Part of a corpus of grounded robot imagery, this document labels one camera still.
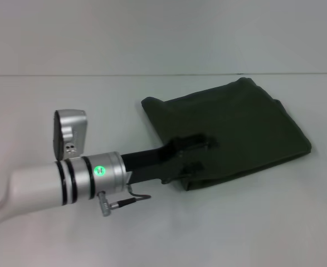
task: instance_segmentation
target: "black ring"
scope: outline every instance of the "black ring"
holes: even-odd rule
[[[87,171],[89,172],[89,179],[90,179],[90,198],[93,199],[95,197],[95,180],[94,180],[94,175],[92,174],[92,166],[91,162],[87,157],[81,157],[86,164]]]
[[[76,187],[75,174],[74,174],[72,162],[69,159],[66,159],[65,163],[67,163],[70,179],[72,180],[72,193],[73,193],[72,204],[73,204],[78,199],[78,188]]]
[[[67,205],[68,202],[68,196],[67,196],[67,185],[65,183],[65,177],[64,177],[64,172],[63,172],[63,166],[59,161],[56,161],[58,170],[59,170],[59,175],[61,176],[61,185],[62,185],[62,195],[63,195],[63,203],[62,206]]]

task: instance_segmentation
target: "white table surface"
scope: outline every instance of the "white table surface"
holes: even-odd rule
[[[11,219],[0,224],[0,266],[327,266],[327,75],[249,77],[284,104],[310,155],[199,191],[137,184],[153,198],[107,218],[92,200]],[[0,198],[12,170],[54,160],[55,109],[87,111],[85,154],[133,152],[160,144],[140,100],[238,78],[1,77]]]
[[[0,75],[327,72],[327,0],[0,0]]]

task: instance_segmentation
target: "green led light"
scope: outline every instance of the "green led light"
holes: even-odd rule
[[[95,167],[94,169],[94,173],[97,175],[97,176],[102,176],[105,174],[105,168],[103,166],[97,166]]]

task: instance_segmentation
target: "folded cloth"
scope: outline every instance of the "folded cloth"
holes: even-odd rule
[[[165,102],[147,97],[142,107],[164,143],[197,133],[218,141],[218,148],[188,152],[166,165],[171,169],[190,162],[203,165],[204,170],[181,179],[185,190],[230,181],[311,151],[311,143],[281,102],[250,78]],[[165,166],[150,170],[155,168],[165,173]]]

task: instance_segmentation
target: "green fabric bag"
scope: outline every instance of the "green fabric bag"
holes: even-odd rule
[[[250,78],[165,102],[147,97],[142,107],[163,143],[198,133],[217,139],[216,149],[188,152],[164,166],[147,168],[152,174],[172,176],[184,164],[201,162],[203,171],[181,179],[185,190],[230,181],[311,151],[311,143],[281,102]]]

